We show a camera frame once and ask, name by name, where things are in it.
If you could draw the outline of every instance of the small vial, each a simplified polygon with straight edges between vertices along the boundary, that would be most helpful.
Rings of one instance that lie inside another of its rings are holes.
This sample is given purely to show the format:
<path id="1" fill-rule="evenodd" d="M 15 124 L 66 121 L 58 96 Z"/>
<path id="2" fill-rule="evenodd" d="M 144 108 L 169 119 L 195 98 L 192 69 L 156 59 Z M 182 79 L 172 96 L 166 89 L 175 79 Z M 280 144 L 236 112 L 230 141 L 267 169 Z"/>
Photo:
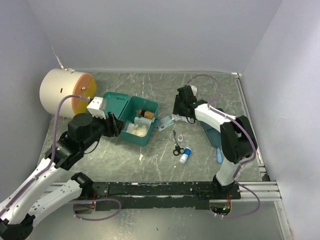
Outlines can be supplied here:
<path id="1" fill-rule="evenodd" d="M 182 154 L 182 156 L 181 156 L 181 158 L 180 158 L 180 163 L 182 163 L 182 164 L 185 164 L 186 163 L 186 161 L 187 161 L 187 158 L 189 157 L 189 155 L 190 155 L 190 153 L 191 153 L 191 148 L 189 148 L 189 147 L 186 147 L 185 149 L 184 149 L 184 152 L 183 152 L 183 154 Z"/>

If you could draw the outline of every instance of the beige cylinder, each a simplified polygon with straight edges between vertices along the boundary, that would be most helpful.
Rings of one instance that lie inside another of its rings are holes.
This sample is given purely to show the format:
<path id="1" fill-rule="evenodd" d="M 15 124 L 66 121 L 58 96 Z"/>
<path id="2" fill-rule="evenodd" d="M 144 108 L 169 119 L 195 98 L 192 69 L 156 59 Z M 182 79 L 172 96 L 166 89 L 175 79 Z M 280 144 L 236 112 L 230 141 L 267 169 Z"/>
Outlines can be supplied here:
<path id="1" fill-rule="evenodd" d="M 40 86 L 40 101 L 44 109 L 55 115 L 62 98 L 68 95 L 92 97 L 96 91 L 93 77 L 86 72 L 52 69 L 44 77 Z M 88 103 L 79 98 L 68 98 L 62 104 L 59 115 L 73 118 L 75 114 L 83 113 Z"/>

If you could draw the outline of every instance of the blue object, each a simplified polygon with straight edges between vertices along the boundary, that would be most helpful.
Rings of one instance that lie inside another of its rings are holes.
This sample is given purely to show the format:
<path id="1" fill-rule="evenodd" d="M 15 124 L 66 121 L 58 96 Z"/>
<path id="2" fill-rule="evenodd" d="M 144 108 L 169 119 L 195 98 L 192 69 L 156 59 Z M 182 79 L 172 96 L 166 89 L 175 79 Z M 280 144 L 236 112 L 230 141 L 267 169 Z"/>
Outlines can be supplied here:
<path id="1" fill-rule="evenodd" d="M 222 164 L 222 154 L 221 154 L 221 151 L 220 151 L 220 147 L 217 147 L 216 148 L 216 160 L 219 164 Z"/>

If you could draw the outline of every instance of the teal box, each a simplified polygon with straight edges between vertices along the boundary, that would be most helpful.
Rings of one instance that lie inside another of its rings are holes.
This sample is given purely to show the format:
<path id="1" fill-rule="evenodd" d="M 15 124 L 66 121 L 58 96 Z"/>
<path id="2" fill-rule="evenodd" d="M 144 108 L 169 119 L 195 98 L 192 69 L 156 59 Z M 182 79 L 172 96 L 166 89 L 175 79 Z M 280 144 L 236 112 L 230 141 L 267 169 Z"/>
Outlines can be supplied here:
<path id="1" fill-rule="evenodd" d="M 149 138 L 152 131 L 154 130 L 154 122 L 158 118 L 158 108 L 159 104 L 155 101 L 151 101 L 146 98 L 139 96 L 130 97 L 124 93 L 117 92 L 106 92 L 103 95 L 103 98 L 106 99 L 106 106 L 104 109 L 105 115 L 108 115 L 108 112 L 113 112 L 117 119 L 123 120 L 125 122 L 134 123 L 135 117 L 142 117 L 138 114 L 138 110 L 147 110 L 154 113 L 152 124 L 147 129 L 145 136 L 137 136 L 126 131 L 122 131 L 119 135 L 123 140 L 134 143 L 140 146 L 146 146 L 148 144 Z"/>

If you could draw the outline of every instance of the scissor handle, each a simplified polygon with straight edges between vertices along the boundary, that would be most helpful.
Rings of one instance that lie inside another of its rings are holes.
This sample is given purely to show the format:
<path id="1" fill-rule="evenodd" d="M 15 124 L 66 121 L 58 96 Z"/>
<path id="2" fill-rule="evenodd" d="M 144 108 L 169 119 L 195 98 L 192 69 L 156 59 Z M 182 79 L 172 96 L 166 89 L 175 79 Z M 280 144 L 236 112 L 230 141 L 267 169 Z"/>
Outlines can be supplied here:
<path id="1" fill-rule="evenodd" d="M 183 154 L 184 151 L 185 149 L 183 147 L 176 146 L 175 150 L 173 150 L 173 155 L 178 156 L 180 154 Z"/>

